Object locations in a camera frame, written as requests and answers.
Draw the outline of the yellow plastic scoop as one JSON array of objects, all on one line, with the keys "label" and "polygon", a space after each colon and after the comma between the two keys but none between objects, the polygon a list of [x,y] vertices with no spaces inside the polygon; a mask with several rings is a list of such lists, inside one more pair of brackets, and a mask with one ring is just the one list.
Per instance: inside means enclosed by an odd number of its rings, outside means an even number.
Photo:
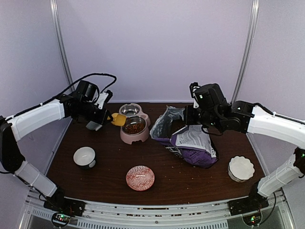
[{"label": "yellow plastic scoop", "polygon": [[124,126],[127,119],[125,115],[119,113],[113,113],[111,118],[111,123],[115,126]]}]

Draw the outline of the purple puppy food bag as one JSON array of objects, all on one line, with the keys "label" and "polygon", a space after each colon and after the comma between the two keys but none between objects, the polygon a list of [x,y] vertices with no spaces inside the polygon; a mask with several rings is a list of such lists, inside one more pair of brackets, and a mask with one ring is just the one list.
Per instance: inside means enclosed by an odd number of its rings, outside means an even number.
[{"label": "purple puppy food bag", "polygon": [[151,139],[195,167],[210,168],[219,159],[214,143],[201,125],[186,125],[183,112],[166,107],[150,130]]}]

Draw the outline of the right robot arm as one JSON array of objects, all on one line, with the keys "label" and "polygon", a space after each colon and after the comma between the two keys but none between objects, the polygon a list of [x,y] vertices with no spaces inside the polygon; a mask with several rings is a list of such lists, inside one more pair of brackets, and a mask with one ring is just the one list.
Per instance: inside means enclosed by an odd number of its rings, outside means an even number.
[{"label": "right robot arm", "polygon": [[193,105],[183,113],[186,125],[201,125],[218,130],[222,135],[227,130],[240,133],[260,134],[273,137],[296,146],[294,153],[274,172],[260,179],[244,200],[247,210],[255,210],[263,198],[295,178],[305,175],[305,123],[304,121],[272,112],[260,103],[236,101],[228,103],[220,86],[216,83],[200,86],[190,84]]}]

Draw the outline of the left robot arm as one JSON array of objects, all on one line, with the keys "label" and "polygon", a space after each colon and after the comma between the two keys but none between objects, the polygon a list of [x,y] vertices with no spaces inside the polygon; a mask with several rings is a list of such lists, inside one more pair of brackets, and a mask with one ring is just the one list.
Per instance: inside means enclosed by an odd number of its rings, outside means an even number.
[{"label": "left robot arm", "polygon": [[63,190],[25,159],[17,142],[49,123],[68,117],[95,123],[94,130],[111,122],[113,117],[105,105],[113,93],[110,90],[100,92],[94,99],[96,91],[97,85],[82,80],[69,95],[60,93],[33,109],[0,118],[0,163],[5,172],[14,174],[42,193],[58,212],[64,212],[69,206]]}]

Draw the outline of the brown kibble pet food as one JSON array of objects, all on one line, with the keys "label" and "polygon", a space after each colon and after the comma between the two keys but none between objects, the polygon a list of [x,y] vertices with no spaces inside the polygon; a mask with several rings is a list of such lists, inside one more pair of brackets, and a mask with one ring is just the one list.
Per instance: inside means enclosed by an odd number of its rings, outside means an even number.
[{"label": "brown kibble pet food", "polygon": [[145,128],[144,123],[131,123],[122,127],[127,134],[134,135],[140,133]]}]

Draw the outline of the pink double pet feeder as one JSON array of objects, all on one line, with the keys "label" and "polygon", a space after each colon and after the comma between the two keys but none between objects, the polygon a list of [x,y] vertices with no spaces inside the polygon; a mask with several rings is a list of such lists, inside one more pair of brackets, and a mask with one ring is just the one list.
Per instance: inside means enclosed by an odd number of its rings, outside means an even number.
[{"label": "pink double pet feeder", "polygon": [[119,114],[126,116],[126,122],[120,130],[124,143],[131,145],[133,142],[145,142],[148,139],[151,121],[139,104],[124,104],[120,107]]}]

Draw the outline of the light blue ceramic bowl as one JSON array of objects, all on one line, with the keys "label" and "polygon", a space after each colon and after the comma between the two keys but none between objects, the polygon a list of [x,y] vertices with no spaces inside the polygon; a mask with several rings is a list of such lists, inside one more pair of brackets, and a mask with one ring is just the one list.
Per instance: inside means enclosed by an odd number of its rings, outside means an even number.
[{"label": "light blue ceramic bowl", "polygon": [[92,131],[98,131],[99,129],[102,128],[102,124],[96,123],[94,121],[90,121],[87,125],[86,128]]}]

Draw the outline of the black white ceramic bowl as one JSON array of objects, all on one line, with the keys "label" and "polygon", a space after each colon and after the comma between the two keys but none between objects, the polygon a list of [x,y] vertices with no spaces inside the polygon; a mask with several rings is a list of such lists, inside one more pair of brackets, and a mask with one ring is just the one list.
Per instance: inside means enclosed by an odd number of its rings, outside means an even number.
[{"label": "black white ceramic bowl", "polygon": [[73,155],[74,163],[83,170],[88,170],[96,165],[96,153],[91,147],[81,147]]}]

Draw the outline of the red patterned ceramic dish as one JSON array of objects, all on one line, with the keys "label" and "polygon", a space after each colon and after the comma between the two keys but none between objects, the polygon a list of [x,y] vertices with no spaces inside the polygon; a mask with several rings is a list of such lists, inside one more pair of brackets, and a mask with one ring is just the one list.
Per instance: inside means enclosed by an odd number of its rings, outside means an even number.
[{"label": "red patterned ceramic dish", "polygon": [[127,185],[135,191],[146,191],[154,182],[155,174],[147,166],[134,166],[126,174]]}]

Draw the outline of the white scalloped ceramic bowl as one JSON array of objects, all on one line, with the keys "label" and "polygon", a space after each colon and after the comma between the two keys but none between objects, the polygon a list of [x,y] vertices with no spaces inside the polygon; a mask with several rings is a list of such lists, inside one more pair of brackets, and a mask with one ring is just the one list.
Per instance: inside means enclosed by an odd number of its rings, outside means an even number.
[{"label": "white scalloped ceramic bowl", "polygon": [[243,183],[251,179],[254,173],[253,163],[244,156],[235,156],[228,164],[228,175],[235,182]]}]

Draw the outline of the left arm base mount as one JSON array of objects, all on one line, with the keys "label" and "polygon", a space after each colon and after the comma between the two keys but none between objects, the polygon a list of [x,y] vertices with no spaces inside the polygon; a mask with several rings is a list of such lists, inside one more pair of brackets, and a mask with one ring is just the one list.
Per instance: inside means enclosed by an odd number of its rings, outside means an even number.
[{"label": "left arm base mount", "polygon": [[56,228],[66,227],[74,217],[81,217],[85,210],[85,202],[66,198],[63,207],[53,207],[51,223]]}]

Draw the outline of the front aluminium rail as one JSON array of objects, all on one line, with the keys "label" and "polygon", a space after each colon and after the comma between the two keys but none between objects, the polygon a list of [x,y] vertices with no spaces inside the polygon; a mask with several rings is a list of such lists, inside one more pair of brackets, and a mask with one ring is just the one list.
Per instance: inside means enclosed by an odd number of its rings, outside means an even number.
[{"label": "front aluminium rail", "polygon": [[[81,217],[73,217],[63,229],[295,229],[287,203],[277,197],[270,217],[258,227],[248,226],[244,220],[256,212],[232,216],[227,201],[201,204],[137,206],[86,201]],[[258,211],[264,221],[274,205]],[[53,211],[43,208],[37,198],[26,200],[18,229],[56,229],[51,223]]]}]

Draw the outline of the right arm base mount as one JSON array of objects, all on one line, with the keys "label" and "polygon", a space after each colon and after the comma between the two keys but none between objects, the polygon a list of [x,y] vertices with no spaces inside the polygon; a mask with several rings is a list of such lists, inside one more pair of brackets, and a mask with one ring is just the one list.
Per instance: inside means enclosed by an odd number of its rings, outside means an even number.
[{"label": "right arm base mount", "polygon": [[269,215],[264,218],[262,209],[268,206],[267,198],[245,197],[228,202],[231,216],[242,215],[244,224],[251,228],[263,225],[270,218],[276,207],[276,198]]}]

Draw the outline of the right aluminium frame post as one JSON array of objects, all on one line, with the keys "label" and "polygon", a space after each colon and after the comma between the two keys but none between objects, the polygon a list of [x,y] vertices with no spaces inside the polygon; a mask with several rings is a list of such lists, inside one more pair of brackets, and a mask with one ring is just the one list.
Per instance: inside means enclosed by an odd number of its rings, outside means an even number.
[{"label": "right aluminium frame post", "polygon": [[252,1],[252,8],[251,8],[251,15],[250,15],[250,20],[249,20],[249,26],[248,26],[248,32],[247,32],[247,37],[246,37],[246,42],[245,42],[245,47],[244,47],[244,53],[242,56],[242,61],[237,77],[237,81],[235,84],[233,96],[231,99],[231,102],[234,103],[237,101],[239,92],[242,87],[242,82],[246,73],[246,68],[248,65],[249,57],[250,57],[250,52],[251,48],[254,42],[254,37],[255,37],[255,31],[257,27],[257,21],[258,21],[258,15],[259,15],[259,0],[253,0]]}]

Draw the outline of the aluminium frame post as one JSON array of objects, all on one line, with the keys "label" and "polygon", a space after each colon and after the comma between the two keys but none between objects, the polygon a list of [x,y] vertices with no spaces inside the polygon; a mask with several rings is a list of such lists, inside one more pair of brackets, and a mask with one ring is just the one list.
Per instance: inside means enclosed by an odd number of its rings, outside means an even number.
[{"label": "aluminium frame post", "polygon": [[68,85],[70,86],[69,91],[70,93],[72,93],[75,90],[75,86],[72,85],[73,79],[72,79],[71,70],[69,67],[69,62],[65,50],[64,39],[61,31],[61,22],[58,11],[58,1],[50,0],[50,8],[51,8],[52,20],[53,20],[55,34],[60,52],[60,60],[63,66],[65,78],[67,80]]},{"label": "aluminium frame post", "polygon": [[253,0],[252,1],[252,8],[251,8],[251,15],[250,15],[250,20],[249,20],[249,26],[248,26],[248,32],[247,32],[247,37],[246,37],[246,42],[245,42],[245,47],[244,47],[244,53],[242,56],[242,61],[237,77],[237,81],[235,84],[233,96],[231,99],[231,102],[234,103],[237,101],[239,92],[242,87],[242,82],[246,73],[246,68],[248,65],[249,57],[250,57],[250,52],[251,48],[254,42],[254,37],[255,37],[255,31],[257,27],[257,21],[258,21],[258,15],[259,15],[259,0]]}]

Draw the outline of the left aluminium frame post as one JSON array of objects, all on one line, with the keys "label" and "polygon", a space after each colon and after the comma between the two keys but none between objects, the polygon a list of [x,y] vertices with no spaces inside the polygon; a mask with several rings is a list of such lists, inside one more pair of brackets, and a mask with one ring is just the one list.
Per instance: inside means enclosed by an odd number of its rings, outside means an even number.
[{"label": "left aluminium frame post", "polygon": [[67,80],[68,85],[70,86],[69,91],[70,93],[72,93],[75,90],[75,86],[72,85],[73,79],[72,79],[71,70],[69,67],[69,62],[65,50],[64,39],[61,31],[61,22],[58,11],[58,1],[50,0],[50,8],[51,8],[52,20],[53,20],[55,34],[60,52],[60,60],[63,66],[65,78]]}]

